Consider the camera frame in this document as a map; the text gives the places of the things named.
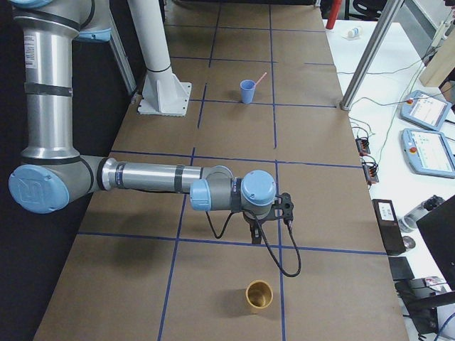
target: blue cup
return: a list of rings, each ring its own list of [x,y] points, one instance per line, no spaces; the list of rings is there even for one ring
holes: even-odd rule
[[[240,82],[240,91],[242,93],[242,102],[249,104],[253,102],[255,96],[256,82],[254,80],[243,80]]]

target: metal bar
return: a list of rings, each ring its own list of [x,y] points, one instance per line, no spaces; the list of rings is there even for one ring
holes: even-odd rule
[[[376,56],[376,53],[379,50],[379,47],[382,44],[382,41],[385,38],[385,35],[389,31],[389,27],[393,22],[398,10],[405,0],[389,0],[387,1],[384,11],[379,18],[378,24],[373,31],[370,41],[365,48],[365,52],[358,63],[357,69],[354,72],[353,79],[350,81],[348,89],[341,100],[340,108],[342,110],[350,110],[353,100],[362,81],[365,78],[368,69],[370,68],[371,62]]]
[[[120,73],[122,74],[123,81],[125,86],[127,87],[127,91],[129,94],[133,94],[136,90],[136,80],[134,79],[133,72],[128,62],[127,54],[123,49],[122,40],[120,39],[119,31],[115,26],[114,17],[112,16],[112,12],[109,11],[109,17],[111,20],[111,40],[109,44],[111,45],[112,52],[114,53],[115,60],[117,61],[117,65],[119,66]]]

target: black curtain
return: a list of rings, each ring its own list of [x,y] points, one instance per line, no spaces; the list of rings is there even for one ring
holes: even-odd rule
[[[145,67],[127,2],[111,1],[111,10],[138,81]],[[9,195],[27,144],[24,81],[23,33],[0,1],[0,340],[8,341],[33,339],[90,202],[36,215]],[[74,147],[106,156],[130,100],[109,43],[73,43],[73,89]]]

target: blue cable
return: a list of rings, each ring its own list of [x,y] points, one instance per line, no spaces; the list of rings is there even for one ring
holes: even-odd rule
[[[437,333],[436,337],[434,338],[433,341],[437,341],[439,339],[439,336],[441,336],[441,333],[442,331],[444,330],[444,328],[449,324],[450,320],[452,318],[455,318],[455,313],[453,313],[452,315],[449,316],[449,318],[446,320],[446,322],[444,322],[444,324],[442,325],[441,329],[439,330],[439,332]]]

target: white table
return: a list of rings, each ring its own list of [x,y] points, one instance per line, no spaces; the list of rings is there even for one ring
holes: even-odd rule
[[[335,27],[327,31],[328,42],[332,51],[333,60],[337,72],[354,72],[360,57],[365,50],[376,23],[364,21],[336,21]],[[357,40],[348,40],[344,36],[355,26],[361,26],[363,33]],[[378,54],[376,55],[370,72],[393,72],[392,74],[367,75],[354,99],[354,105],[350,111],[350,117],[367,122],[375,135],[370,137],[371,155],[379,162],[379,183],[371,186],[370,196],[372,199],[389,199],[393,201],[395,212],[398,217],[407,214],[416,205],[425,201],[432,195],[438,195],[449,199],[455,195],[455,180],[438,178],[425,175],[417,175],[411,172],[405,161],[400,144],[400,132],[404,128],[418,128],[399,118],[399,105],[393,104],[380,106],[371,102],[367,97],[381,104],[399,102],[402,96],[413,90],[422,90],[430,94],[440,94],[438,88],[424,87],[418,80],[412,86],[412,80],[423,68],[417,51],[414,49],[406,33],[399,23],[393,23],[385,37]],[[346,91],[352,74],[339,73],[338,79],[343,93]],[[447,119],[455,120],[453,112]],[[359,126],[368,130],[365,124]],[[387,130],[390,127],[389,136],[386,140]],[[448,137],[455,139],[455,126],[445,123],[442,130]],[[385,143],[380,158],[380,149]],[[455,151],[455,143],[449,142],[452,151]],[[417,243],[415,249],[406,252],[405,255],[414,272],[415,278],[425,276],[439,276],[442,274],[418,231],[410,234]],[[409,338],[417,339],[417,332],[410,319],[405,319]]]

